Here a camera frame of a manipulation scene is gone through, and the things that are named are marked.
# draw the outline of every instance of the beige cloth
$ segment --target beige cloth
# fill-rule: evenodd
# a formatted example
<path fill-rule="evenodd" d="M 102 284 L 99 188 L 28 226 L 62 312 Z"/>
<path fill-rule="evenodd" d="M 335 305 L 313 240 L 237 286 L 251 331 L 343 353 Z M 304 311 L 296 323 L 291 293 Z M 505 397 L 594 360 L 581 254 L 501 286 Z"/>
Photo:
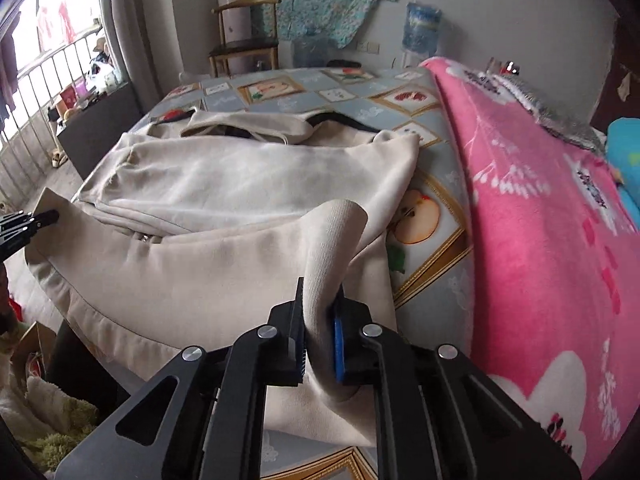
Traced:
<path fill-rule="evenodd" d="M 298 218 L 321 203 L 343 198 L 369 216 L 362 248 L 386 228 L 415 169 L 417 136 L 370 134 L 329 121 L 305 133 L 313 133 L 305 142 L 321 147 L 292 146 L 295 126 L 311 126 L 287 114 L 279 115 L 288 144 L 177 137 L 225 122 L 273 138 L 274 119 L 265 116 L 276 114 L 201 113 L 206 117 L 196 114 L 189 123 L 123 134 L 79 189 L 75 202 L 101 222 L 166 236 Z M 158 133 L 169 138 L 158 139 Z M 364 143 L 351 146 L 353 139 Z"/>
<path fill-rule="evenodd" d="M 311 139 L 348 144 L 342 128 L 315 128 Z M 125 134 L 78 195 L 94 193 L 95 203 L 80 203 L 95 218 L 45 190 L 36 211 L 55 208 L 60 220 L 36 234 L 27 263 L 84 340 L 145 380 L 186 346 L 222 348 L 265 323 L 303 276 L 305 383 L 268 389 L 265 428 L 372 446 L 372 393 L 336 383 L 327 309 L 342 283 L 376 322 L 396 328 L 385 228 L 414 172 L 418 139 L 356 134 L 366 144 Z M 200 232 L 151 243 L 112 227 L 165 234 L 168 224 Z"/>
<path fill-rule="evenodd" d="M 49 208 L 60 220 L 25 249 L 31 272 L 73 327 L 146 380 L 181 348 L 228 346 L 266 322 L 304 276 L 305 384 L 270 388 L 265 427 L 373 444 L 370 392 L 352 397 L 333 379 L 326 311 L 342 282 L 376 322 L 396 327 L 384 235 L 351 261 L 366 223 L 357 205 L 337 200 L 275 227 L 179 235 L 159 244 L 123 235 L 47 189 L 36 212 Z"/>

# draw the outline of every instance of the chair seat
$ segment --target chair seat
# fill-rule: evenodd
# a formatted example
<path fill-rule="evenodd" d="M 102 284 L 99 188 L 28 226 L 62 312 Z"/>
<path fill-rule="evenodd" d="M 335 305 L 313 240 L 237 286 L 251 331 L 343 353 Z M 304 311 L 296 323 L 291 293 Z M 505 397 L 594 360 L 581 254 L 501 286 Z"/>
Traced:
<path fill-rule="evenodd" d="M 210 57 L 224 56 L 225 54 L 237 54 L 249 50 L 263 50 L 276 48 L 278 38 L 251 38 L 250 40 L 229 41 L 225 45 L 220 45 L 209 52 Z"/>

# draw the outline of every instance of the bed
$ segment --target bed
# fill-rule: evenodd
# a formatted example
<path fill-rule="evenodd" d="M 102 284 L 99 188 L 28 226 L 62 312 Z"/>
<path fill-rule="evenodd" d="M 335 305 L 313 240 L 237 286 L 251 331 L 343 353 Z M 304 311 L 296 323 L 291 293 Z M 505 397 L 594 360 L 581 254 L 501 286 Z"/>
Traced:
<path fill-rule="evenodd" d="M 470 354 L 585 478 L 602 464 L 639 402 L 640 237 L 601 160 L 445 59 L 206 80 L 172 91 L 132 131 L 176 108 L 340 116 L 365 131 L 418 134 L 417 167 L 386 235 L 399 332 Z M 142 384 L 84 341 L 127 389 Z M 264 433 L 265 477 L 373 478 L 375 469 L 369 447 Z"/>

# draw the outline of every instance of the water bottle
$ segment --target water bottle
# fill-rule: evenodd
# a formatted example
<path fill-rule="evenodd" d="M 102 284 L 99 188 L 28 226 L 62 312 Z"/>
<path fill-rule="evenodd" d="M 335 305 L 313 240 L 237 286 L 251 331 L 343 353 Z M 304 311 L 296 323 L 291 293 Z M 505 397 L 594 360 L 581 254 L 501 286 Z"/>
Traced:
<path fill-rule="evenodd" d="M 437 7 L 416 2 L 407 4 L 402 49 L 418 56 L 435 56 L 441 18 L 442 11 Z"/>
<path fill-rule="evenodd" d="M 304 36 L 295 38 L 291 42 L 294 67 L 326 66 L 330 58 L 332 44 L 329 35 L 313 25 L 307 25 Z"/>

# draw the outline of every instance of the metal screw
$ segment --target metal screw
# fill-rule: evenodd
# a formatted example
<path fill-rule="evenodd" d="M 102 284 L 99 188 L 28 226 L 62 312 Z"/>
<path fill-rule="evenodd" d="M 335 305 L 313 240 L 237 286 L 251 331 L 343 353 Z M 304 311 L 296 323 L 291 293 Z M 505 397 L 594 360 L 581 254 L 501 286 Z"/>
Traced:
<path fill-rule="evenodd" d="M 367 337 L 378 337 L 382 334 L 382 328 L 375 323 L 369 323 L 362 327 L 362 333 Z"/>
<path fill-rule="evenodd" d="M 443 359 L 455 359 L 458 356 L 458 350 L 453 345 L 442 345 L 438 348 L 438 355 Z"/>
<path fill-rule="evenodd" d="M 272 337 L 276 337 L 278 334 L 278 329 L 271 325 L 264 325 L 258 329 L 258 337 L 262 339 L 271 339 Z"/>
<path fill-rule="evenodd" d="M 185 361 L 197 361 L 202 357 L 202 348 L 190 346 L 182 351 L 182 358 Z"/>

